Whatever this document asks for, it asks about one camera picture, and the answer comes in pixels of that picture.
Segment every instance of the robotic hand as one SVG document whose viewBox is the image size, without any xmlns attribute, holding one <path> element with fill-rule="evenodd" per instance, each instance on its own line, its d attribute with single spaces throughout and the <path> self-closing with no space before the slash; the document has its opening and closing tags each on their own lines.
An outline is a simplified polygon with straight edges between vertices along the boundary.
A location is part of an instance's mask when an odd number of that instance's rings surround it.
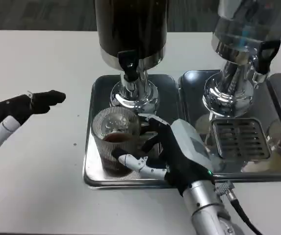
<svg viewBox="0 0 281 235">
<path fill-rule="evenodd" d="M 0 146 L 33 114 L 45 114 L 62 103 L 66 95 L 57 91 L 29 93 L 0 102 Z"/>
<path fill-rule="evenodd" d="M 231 204 L 248 226 L 261 233 L 250 223 L 233 193 L 230 182 L 215 185 L 212 164 L 202 139 L 186 121 L 178 119 L 172 125 L 151 114 L 138 114 L 149 125 L 145 131 L 157 135 L 142 147 L 148 153 L 155 144 L 162 146 L 159 159 L 136 157 L 123 149 L 112 151 L 112 156 L 126 167 L 149 178 L 165 180 L 178 189 L 191 214 L 191 221 L 199 235 L 235 235 L 243 232 L 232 225 L 220 196 L 226 194 Z"/>
</svg>

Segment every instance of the gray carpet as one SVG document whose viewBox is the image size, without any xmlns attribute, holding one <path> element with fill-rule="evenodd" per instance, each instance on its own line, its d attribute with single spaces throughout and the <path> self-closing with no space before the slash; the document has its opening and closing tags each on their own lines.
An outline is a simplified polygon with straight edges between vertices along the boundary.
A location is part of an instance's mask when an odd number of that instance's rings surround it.
<svg viewBox="0 0 281 235">
<path fill-rule="evenodd" d="M 169 32 L 211 32 L 218 0 L 170 0 Z M 0 29 L 96 31 L 94 0 L 0 0 Z"/>
</svg>

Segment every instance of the drip tray grate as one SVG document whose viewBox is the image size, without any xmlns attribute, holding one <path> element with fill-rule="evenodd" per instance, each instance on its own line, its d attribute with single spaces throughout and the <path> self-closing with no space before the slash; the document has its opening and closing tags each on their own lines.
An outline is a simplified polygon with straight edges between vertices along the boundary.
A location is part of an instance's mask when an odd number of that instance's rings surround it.
<svg viewBox="0 0 281 235">
<path fill-rule="evenodd" d="M 218 118 L 211 128 L 223 159 L 258 161 L 270 156 L 260 122 L 254 118 Z"/>
</svg>

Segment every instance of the dark liquid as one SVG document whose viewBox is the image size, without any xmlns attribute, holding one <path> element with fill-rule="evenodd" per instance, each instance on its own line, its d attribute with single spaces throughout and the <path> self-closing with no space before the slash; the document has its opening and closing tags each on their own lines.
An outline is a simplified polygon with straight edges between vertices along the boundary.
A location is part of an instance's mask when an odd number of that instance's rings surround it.
<svg viewBox="0 0 281 235">
<path fill-rule="evenodd" d="M 121 143 L 132 139 L 132 135 L 126 133 L 113 133 L 107 135 L 103 140 L 111 143 Z"/>
<path fill-rule="evenodd" d="M 168 0 L 96 0 L 99 42 L 103 50 L 137 50 L 139 59 L 160 51 L 166 42 Z"/>
</svg>

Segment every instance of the cable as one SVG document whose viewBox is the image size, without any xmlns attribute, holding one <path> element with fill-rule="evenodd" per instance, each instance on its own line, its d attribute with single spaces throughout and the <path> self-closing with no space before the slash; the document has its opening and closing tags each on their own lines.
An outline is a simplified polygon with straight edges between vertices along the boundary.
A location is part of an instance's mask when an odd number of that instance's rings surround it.
<svg viewBox="0 0 281 235">
<path fill-rule="evenodd" d="M 244 212 L 243 208 L 239 204 L 238 199 L 235 199 L 230 202 L 231 205 L 234 207 L 238 215 L 242 218 L 242 220 L 247 224 L 247 226 L 256 234 L 262 235 L 262 233 L 250 222 L 249 218 L 247 217 L 246 213 Z"/>
<path fill-rule="evenodd" d="M 238 213 L 239 217 L 244 221 L 245 224 L 256 234 L 256 235 L 262 235 L 262 233 L 250 222 L 250 219 L 247 217 L 246 213 L 244 212 L 243 208 L 241 207 L 236 195 L 234 194 L 232 189 L 228 189 L 226 191 L 226 195 L 231 203 L 231 205 L 234 207 L 236 212 Z"/>
</svg>

